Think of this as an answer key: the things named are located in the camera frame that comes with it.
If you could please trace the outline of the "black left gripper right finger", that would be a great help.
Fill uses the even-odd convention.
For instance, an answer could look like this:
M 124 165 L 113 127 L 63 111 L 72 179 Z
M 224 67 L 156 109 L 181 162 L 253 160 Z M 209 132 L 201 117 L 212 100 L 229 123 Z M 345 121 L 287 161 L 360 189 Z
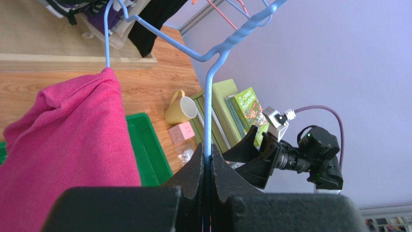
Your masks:
M 263 193 L 211 147 L 213 232 L 365 232 L 360 211 L 337 194 Z

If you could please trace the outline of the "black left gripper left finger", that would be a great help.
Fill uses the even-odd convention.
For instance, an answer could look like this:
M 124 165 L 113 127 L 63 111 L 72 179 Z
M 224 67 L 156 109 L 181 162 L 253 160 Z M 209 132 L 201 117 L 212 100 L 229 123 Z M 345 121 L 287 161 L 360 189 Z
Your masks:
M 200 232 L 204 146 L 159 187 L 75 187 L 55 201 L 44 232 Z

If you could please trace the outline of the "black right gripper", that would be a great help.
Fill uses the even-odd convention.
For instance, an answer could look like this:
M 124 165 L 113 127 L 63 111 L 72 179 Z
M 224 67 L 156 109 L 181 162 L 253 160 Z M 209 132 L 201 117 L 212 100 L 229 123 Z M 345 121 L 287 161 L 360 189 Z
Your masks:
M 275 169 L 275 156 L 282 150 L 292 146 L 286 141 L 278 141 L 270 132 L 263 133 L 262 147 L 257 148 L 254 140 L 258 132 L 258 127 L 252 125 L 246 136 L 223 153 L 225 161 L 240 162 L 242 166 L 235 168 L 235 171 L 249 184 L 265 189 L 269 177 Z

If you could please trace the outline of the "light blue wire hanger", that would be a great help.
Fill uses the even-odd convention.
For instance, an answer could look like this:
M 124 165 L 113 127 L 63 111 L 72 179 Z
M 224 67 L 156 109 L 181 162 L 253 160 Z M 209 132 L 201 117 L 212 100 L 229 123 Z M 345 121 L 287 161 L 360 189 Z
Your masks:
M 233 32 L 230 36 L 228 36 L 222 43 L 212 47 L 209 51 L 205 54 L 201 55 L 190 48 L 184 46 L 183 44 L 179 43 L 178 41 L 172 39 L 170 36 L 164 34 L 159 29 L 155 28 L 147 21 L 143 20 L 140 16 L 136 14 L 129 15 L 127 7 L 121 0 L 117 0 L 116 3 L 120 5 L 120 9 L 123 11 L 125 21 L 126 22 L 133 22 L 136 21 L 138 24 L 143 26 L 145 29 L 149 30 L 156 36 L 162 38 L 166 42 L 168 42 L 173 47 L 177 48 L 181 52 L 185 53 L 192 59 L 199 61 L 199 62 L 207 62 L 211 60 L 215 55 L 219 55 L 217 60 L 212 64 L 210 69 L 206 74 L 206 83 L 205 83 L 205 119 L 204 119 L 204 151 L 203 155 L 206 161 L 211 160 L 212 156 L 212 140 L 211 140 L 211 110 L 212 110 L 212 81 L 213 77 L 216 72 L 222 67 L 222 65 L 227 60 L 230 51 L 244 40 L 248 35 L 250 35 L 257 27 L 259 27 L 263 21 L 267 18 L 271 18 L 274 12 L 282 6 L 286 1 L 284 0 L 276 0 L 271 4 L 265 4 L 265 8 L 260 12 L 250 16 L 250 18 L 245 22 L 239 29 Z

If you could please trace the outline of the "pink trousers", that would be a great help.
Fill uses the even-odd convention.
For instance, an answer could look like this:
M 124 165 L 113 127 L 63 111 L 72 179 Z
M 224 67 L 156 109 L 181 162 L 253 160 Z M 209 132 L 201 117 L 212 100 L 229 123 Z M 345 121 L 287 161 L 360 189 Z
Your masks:
M 141 186 L 111 68 L 40 90 L 35 104 L 3 135 L 3 232 L 38 232 L 55 200 L 72 187 Z

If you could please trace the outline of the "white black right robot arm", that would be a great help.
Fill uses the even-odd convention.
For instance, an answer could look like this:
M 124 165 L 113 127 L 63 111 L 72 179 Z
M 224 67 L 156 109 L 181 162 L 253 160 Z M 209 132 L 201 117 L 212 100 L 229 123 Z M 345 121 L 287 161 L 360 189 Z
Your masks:
M 293 147 L 268 131 L 262 134 L 262 143 L 257 148 L 253 144 L 257 131 L 252 126 L 238 144 L 223 154 L 226 161 L 242 164 L 235 171 L 249 184 L 264 189 L 274 169 L 279 169 L 308 173 L 307 181 L 316 189 L 343 189 L 336 136 L 322 127 L 308 126 L 298 134 L 298 146 Z

